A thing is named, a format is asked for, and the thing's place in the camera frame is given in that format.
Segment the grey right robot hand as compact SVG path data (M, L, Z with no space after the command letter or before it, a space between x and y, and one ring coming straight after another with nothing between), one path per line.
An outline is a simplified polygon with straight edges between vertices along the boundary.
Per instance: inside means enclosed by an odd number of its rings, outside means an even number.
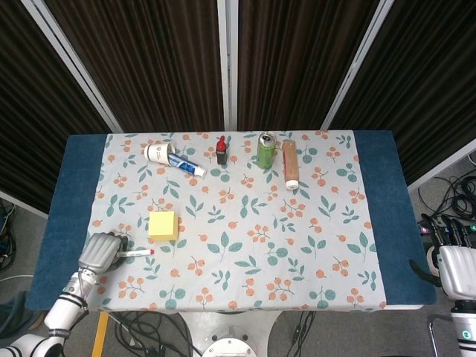
M433 242L430 258L438 275L423 271L415 260L409 261L411 269L421 280L440 287L451 300L474 300L475 247L466 226L446 215L440 217L442 226L425 213L421 217Z

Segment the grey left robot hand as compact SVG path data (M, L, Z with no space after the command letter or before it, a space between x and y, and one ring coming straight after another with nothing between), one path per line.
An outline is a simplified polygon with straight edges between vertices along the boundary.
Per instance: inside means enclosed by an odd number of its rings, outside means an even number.
M118 269L125 261L118 253L128 248L128 238L113 233L96 233L85 244L78 260L79 268L100 275Z

